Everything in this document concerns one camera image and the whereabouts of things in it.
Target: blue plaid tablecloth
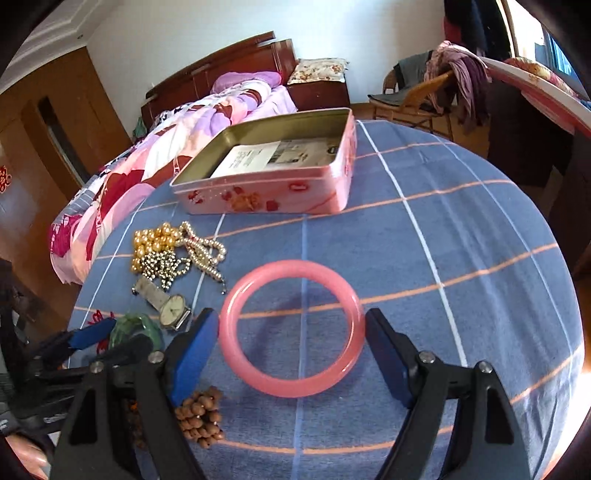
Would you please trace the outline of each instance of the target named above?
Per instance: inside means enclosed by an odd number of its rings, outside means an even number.
[[[386,121],[358,122],[347,208],[337,215],[203,215],[183,211],[167,184],[109,237],[70,320],[80,328],[103,313],[155,310],[131,294],[135,230],[188,220],[228,249],[229,287],[267,262],[302,258],[342,275],[366,309],[379,307],[419,349],[443,361],[496,368],[514,406],[539,478],[562,431],[583,362],[579,308],[550,228],[515,184],[482,158],[434,135]],[[196,270],[177,280],[193,311],[219,310],[220,287]],[[238,332],[260,370],[313,375],[342,349],[346,323],[336,299],[298,279],[273,282],[247,302]],[[172,336],[164,334],[168,343]],[[72,365],[88,361],[79,352]],[[216,346],[201,378],[226,394],[227,441],[194,448],[209,478],[372,479],[406,411],[394,401],[367,346],[352,372],[307,398],[253,390]],[[450,438],[445,411],[425,478],[436,478]],[[144,475],[154,476],[142,461]]]

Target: watch strap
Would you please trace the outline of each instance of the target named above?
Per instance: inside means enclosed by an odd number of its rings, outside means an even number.
[[[170,298],[170,295],[168,295],[165,291],[160,290],[143,275],[139,276],[134,288],[137,293],[142,295],[143,298],[145,298],[150,303],[150,305],[152,305],[152,307],[154,307],[159,312]]]

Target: human hand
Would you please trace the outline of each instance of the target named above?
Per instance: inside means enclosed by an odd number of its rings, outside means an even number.
[[[48,480],[47,475],[41,469],[47,465],[47,457],[43,450],[20,435],[9,435],[6,437],[6,441],[30,474],[42,480]]]

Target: pink floral comforter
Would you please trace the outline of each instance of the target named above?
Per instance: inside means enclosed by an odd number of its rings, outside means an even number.
[[[276,81],[246,80],[185,105],[126,156],[108,164],[94,181],[94,189],[92,185],[85,189],[86,210],[69,215],[66,209],[51,226],[51,263],[62,282],[84,283],[101,247],[119,223],[221,130],[249,120],[251,114],[254,119],[295,112],[276,75]],[[77,199],[80,205],[83,198],[77,195],[72,202]]]

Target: metal screw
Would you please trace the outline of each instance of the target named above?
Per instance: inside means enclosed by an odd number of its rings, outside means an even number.
[[[160,350],[156,350],[148,355],[148,362],[151,364],[159,364],[164,360],[164,354]]]
[[[492,365],[486,360],[478,362],[478,368],[484,374],[491,374],[493,371]]]
[[[422,351],[418,354],[418,358],[424,364],[435,363],[435,354],[429,351]]]
[[[90,373],[98,374],[105,369],[105,364],[101,361],[92,362],[90,364]]]

